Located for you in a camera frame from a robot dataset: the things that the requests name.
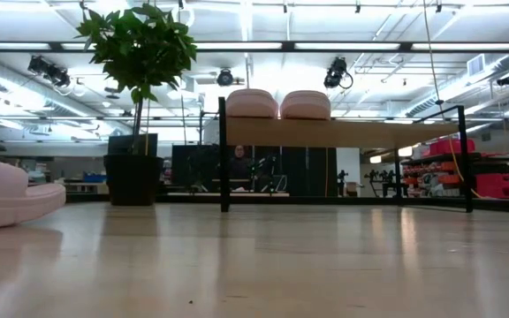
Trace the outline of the person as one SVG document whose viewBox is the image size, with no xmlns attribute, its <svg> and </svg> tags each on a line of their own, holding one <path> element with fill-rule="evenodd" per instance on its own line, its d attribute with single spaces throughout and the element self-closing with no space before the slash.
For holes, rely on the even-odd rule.
<svg viewBox="0 0 509 318">
<path fill-rule="evenodd" d="M 235 147 L 230 160 L 230 182 L 233 190 L 251 189 L 251 160 L 241 145 Z"/>
</svg>

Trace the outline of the black tabletop robot arms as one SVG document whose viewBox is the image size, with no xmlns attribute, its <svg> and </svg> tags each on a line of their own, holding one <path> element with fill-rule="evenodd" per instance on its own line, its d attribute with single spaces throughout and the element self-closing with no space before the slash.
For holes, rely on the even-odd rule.
<svg viewBox="0 0 509 318">
<path fill-rule="evenodd" d="M 371 170 L 364 175 L 375 197 L 386 198 L 389 192 L 400 193 L 402 197 L 407 197 L 407 185 L 397 183 L 396 174 L 393 170 Z"/>
</svg>

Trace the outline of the shelf rack with red bins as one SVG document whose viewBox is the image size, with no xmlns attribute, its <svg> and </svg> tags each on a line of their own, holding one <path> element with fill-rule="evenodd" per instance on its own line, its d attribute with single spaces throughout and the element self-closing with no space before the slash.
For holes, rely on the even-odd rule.
<svg viewBox="0 0 509 318">
<path fill-rule="evenodd" d="M 462 167 L 464 154 L 469 163 L 467 171 Z M 480 153 L 471 139 L 465 153 L 459 139 L 438 140 L 421 148 L 417 159 L 405 161 L 401 167 L 402 181 L 411 197 L 463 197 L 464 180 L 470 176 L 475 199 L 509 200 L 509 154 Z"/>
</svg>

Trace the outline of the pink rubber slide sandal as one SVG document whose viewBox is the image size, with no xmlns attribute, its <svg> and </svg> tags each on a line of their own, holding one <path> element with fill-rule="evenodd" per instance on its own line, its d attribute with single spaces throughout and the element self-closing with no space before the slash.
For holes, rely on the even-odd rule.
<svg viewBox="0 0 509 318">
<path fill-rule="evenodd" d="M 46 216 L 66 201 L 63 185 L 30 186 L 22 169 L 0 163 L 0 227 L 12 226 Z"/>
<path fill-rule="evenodd" d="M 285 119 L 330 120 L 330 113 L 329 97 L 319 91 L 293 91 L 280 105 L 280 116 Z"/>
<path fill-rule="evenodd" d="M 225 103 L 227 117 L 277 118 L 278 104 L 261 89 L 239 89 L 229 94 Z"/>
</svg>

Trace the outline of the black table edge rail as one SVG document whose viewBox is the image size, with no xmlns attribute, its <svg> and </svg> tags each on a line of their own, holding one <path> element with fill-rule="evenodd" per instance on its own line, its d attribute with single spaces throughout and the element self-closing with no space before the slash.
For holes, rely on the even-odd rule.
<svg viewBox="0 0 509 318">
<path fill-rule="evenodd" d="M 185 204 L 218 204 L 220 196 L 217 193 L 205 195 L 160 195 L 157 203 L 185 203 Z M 270 204 L 270 205 L 347 205 L 347 206 L 425 206 L 441 208 L 460 208 L 465 210 L 467 202 L 461 198 L 333 198 L 333 197 L 288 197 L 269 196 L 265 193 L 234 193 L 230 198 L 231 204 Z M 472 208 L 509 213 L 509 200 L 476 199 L 472 200 Z"/>
</svg>

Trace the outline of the black partition panels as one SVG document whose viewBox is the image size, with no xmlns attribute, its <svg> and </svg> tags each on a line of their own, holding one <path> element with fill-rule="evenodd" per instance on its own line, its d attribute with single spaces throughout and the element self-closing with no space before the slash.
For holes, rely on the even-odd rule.
<svg viewBox="0 0 509 318">
<path fill-rule="evenodd" d="M 251 160 L 251 189 L 233 190 L 227 150 L 229 188 L 233 193 L 282 193 L 292 197 L 336 197 L 337 151 L 334 148 L 243 146 Z M 220 150 L 216 144 L 172 148 L 171 183 L 189 193 L 221 190 Z"/>
</svg>

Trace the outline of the black monitor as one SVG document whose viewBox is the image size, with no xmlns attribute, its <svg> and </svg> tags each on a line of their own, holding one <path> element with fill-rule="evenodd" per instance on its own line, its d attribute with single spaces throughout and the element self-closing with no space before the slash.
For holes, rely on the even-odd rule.
<svg viewBox="0 0 509 318">
<path fill-rule="evenodd" d="M 109 155 L 148 155 L 157 156 L 158 135 L 156 133 L 110 136 L 108 140 Z"/>
</svg>

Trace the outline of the black overhead light bar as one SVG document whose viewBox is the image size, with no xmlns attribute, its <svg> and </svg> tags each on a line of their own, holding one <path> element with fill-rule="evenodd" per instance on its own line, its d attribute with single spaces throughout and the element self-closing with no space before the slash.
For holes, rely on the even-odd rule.
<svg viewBox="0 0 509 318">
<path fill-rule="evenodd" d="M 240 53 L 509 53 L 509 42 L 197 42 L 199 52 Z M 84 42 L 0 42 L 0 52 L 86 53 Z"/>
</svg>

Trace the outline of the wooden shelf black metal legs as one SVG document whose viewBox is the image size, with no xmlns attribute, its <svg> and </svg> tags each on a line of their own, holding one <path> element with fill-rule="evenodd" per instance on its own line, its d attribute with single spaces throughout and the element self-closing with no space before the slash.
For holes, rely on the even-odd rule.
<svg viewBox="0 0 509 318">
<path fill-rule="evenodd" d="M 473 178 L 468 158 L 465 108 L 462 105 L 440 110 L 429 116 L 443 116 L 455 110 L 458 126 L 450 124 L 426 125 L 427 117 L 421 117 L 410 125 L 349 122 L 338 120 L 306 119 L 260 119 L 226 116 L 226 100 L 218 99 L 219 160 L 220 160 L 220 211 L 227 213 L 231 205 L 229 187 L 228 145 L 285 146 L 309 148 L 384 148 L 397 153 L 401 148 L 412 146 L 442 136 L 460 135 L 460 155 L 452 159 L 462 179 L 465 194 L 465 210 L 473 207 Z"/>
</svg>

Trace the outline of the green potted tree black pot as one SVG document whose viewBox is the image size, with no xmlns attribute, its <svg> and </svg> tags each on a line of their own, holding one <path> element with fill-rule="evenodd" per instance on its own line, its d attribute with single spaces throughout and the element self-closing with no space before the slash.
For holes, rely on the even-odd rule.
<svg viewBox="0 0 509 318">
<path fill-rule="evenodd" d="M 93 48 L 92 64 L 103 67 L 106 78 L 117 82 L 117 91 L 128 90 L 135 105 L 131 144 L 122 152 L 110 151 L 103 159 L 106 185 L 113 206 L 151 206 L 163 168 L 163 159 L 148 152 L 149 135 L 141 134 L 146 102 L 157 102 L 155 87 L 179 88 L 192 69 L 197 46 L 189 27 L 171 13 L 144 3 L 106 15 L 80 1 L 82 21 L 77 27 Z"/>
</svg>

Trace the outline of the white ceiling air vent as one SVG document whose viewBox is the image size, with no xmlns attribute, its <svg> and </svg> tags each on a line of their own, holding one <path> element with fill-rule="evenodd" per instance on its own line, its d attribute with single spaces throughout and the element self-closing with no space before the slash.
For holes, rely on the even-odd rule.
<svg viewBox="0 0 509 318">
<path fill-rule="evenodd" d="M 473 77 L 480 74 L 485 69 L 485 55 L 479 54 L 476 57 L 471 58 L 467 61 L 467 74 L 469 77 Z"/>
</svg>

